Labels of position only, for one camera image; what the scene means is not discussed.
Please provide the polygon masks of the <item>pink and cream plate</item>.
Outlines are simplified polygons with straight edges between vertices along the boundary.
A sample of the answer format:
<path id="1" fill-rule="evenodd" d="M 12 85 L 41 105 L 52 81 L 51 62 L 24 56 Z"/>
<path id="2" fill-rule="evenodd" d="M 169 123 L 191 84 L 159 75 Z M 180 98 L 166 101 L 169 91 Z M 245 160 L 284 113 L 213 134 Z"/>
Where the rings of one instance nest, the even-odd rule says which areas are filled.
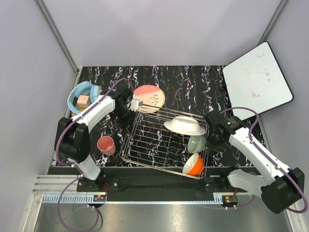
<path id="1" fill-rule="evenodd" d="M 137 100 L 141 100 L 143 105 L 138 111 L 144 114 L 157 112 L 165 103 L 165 94 L 157 86 L 143 85 L 134 90 Z"/>

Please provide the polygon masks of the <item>green ceramic bowl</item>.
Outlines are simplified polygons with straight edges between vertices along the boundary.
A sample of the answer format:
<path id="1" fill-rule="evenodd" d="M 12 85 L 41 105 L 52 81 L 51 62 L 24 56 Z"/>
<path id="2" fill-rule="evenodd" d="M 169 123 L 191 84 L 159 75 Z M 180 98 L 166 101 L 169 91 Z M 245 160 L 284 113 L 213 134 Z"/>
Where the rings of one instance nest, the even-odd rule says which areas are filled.
<path id="1" fill-rule="evenodd" d="M 189 138 L 187 150 L 189 153 L 199 153 L 205 149 L 206 138 L 203 135 L 193 135 Z"/>

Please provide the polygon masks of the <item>white round plate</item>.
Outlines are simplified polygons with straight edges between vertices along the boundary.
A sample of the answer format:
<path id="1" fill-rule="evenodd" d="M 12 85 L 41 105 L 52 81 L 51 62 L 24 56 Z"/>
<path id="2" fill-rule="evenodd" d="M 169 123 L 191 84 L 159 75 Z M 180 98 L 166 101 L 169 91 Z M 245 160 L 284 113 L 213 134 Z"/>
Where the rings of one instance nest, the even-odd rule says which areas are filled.
<path id="1" fill-rule="evenodd" d="M 182 135 L 204 135 L 206 130 L 197 120 L 188 116 L 176 116 L 173 120 L 164 122 L 164 126 L 175 133 Z"/>

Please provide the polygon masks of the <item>orange and white bowl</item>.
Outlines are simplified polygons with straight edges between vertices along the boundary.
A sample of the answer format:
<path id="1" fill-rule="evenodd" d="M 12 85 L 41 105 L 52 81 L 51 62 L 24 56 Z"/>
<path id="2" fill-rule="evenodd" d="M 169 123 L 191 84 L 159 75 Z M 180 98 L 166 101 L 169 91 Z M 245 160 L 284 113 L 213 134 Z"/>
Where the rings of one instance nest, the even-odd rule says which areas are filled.
<path id="1" fill-rule="evenodd" d="M 191 176 L 198 176 L 202 173 L 203 168 L 204 168 L 203 159 L 198 153 L 194 153 L 185 163 L 182 173 Z"/>

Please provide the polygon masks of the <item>pink plastic cup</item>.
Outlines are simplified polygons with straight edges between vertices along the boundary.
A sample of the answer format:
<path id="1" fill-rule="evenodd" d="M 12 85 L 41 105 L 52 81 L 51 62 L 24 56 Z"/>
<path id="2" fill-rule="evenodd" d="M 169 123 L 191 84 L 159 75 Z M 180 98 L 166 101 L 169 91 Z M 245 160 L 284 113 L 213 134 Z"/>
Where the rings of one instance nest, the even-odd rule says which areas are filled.
<path id="1" fill-rule="evenodd" d="M 106 156 L 112 156 L 115 153 L 115 143 L 112 137 L 103 136 L 97 141 L 98 149 Z"/>

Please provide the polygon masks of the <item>steel wire dish rack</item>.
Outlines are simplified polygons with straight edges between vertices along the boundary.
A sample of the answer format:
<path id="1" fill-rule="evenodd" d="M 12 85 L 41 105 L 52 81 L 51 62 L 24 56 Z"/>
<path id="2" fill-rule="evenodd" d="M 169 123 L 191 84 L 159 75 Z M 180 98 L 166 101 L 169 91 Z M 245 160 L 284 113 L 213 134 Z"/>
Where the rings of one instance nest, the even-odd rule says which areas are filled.
<path id="1" fill-rule="evenodd" d="M 188 116 L 206 129 L 202 116 L 177 110 L 141 106 L 127 129 L 120 150 L 123 161 L 185 176 L 183 168 L 191 157 L 187 150 L 189 136 L 168 130 L 164 123 L 176 116 Z"/>

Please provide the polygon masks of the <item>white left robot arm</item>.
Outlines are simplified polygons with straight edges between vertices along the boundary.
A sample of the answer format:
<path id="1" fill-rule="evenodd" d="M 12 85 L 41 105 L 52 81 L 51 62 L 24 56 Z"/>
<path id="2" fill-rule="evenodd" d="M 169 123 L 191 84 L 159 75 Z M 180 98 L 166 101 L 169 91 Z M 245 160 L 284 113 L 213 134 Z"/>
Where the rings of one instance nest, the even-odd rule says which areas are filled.
<path id="1" fill-rule="evenodd" d="M 73 165 L 93 191 L 104 187 L 104 179 L 100 177 L 101 169 L 89 155 L 91 150 L 90 132 L 108 114 L 116 116 L 116 122 L 121 127 L 127 127 L 135 117 L 139 103 L 133 98 L 133 91 L 124 88 L 119 91 L 102 92 L 98 99 L 78 115 L 59 120 L 55 152 L 57 161 L 63 156 Z"/>

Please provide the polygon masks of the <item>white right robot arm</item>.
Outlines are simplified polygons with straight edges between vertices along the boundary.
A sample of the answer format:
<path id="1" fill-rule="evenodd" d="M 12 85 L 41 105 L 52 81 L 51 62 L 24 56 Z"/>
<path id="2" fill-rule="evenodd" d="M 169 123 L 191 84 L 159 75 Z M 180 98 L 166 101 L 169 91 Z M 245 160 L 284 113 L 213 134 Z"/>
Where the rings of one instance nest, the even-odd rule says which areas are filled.
<path id="1" fill-rule="evenodd" d="M 210 129 L 206 141 L 208 150 L 217 151 L 223 143 L 230 143 L 260 173 L 260 176 L 255 176 L 240 168 L 230 168 L 230 173 L 219 179 L 223 191 L 245 190 L 261 198 L 276 214 L 284 210 L 298 214 L 307 212 L 309 203 L 304 194 L 304 172 L 299 168 L 291 169 L 263 147 L 252 134 L 255 124 L 248 128 L 237 116 L 224 117 L 217 111 L 205 114 L 204 120 Z"/>

